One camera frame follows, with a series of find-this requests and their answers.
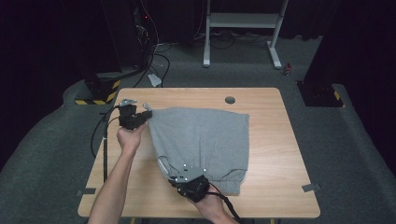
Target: wooden table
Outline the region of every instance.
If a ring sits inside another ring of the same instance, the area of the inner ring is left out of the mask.
[[[225,103],[232,96],[235,103]],[[318,217],[320,210],[310,184],[289,117],[279,90],[274,88],[169,88],[122,89],[120,100],[136,99],[138,112],[142,104],[153,109],[174,106],[215,108],[249,114],[249,160],[245,181],[238,196],[230,201],[240,217]],[[115,110],[112,118],[119,115]],[[117,121],[108,128],[108,171],[120,155],[116,138]],[[103,185],[103,146],[100,147],[78,213],[87,217]],[[123,217],[201,217],[196,208],[181,197],[163,177],[155,158],[149,127],[143,131],[142,143],[134,158],[129,178]]]

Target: white metal frame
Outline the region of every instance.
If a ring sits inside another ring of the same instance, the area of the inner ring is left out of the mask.
[[[241,27],[241,28],[273,28],[274,34],[267,46],[276,69],[282,68],[277,56],[275,45],[289,0],[283,0],[279,13],[247,14],[247,13],[211,13],[210,0],[207,0],[204,67],[210,66],[210,28],[211,27]]]

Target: gray fabric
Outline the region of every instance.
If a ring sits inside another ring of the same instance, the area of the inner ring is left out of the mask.
[[[187,164],[206,169],[223,192],[239,193],[248,169],[248,115],[175,107],[153,110],[148,125],[166,178]]]

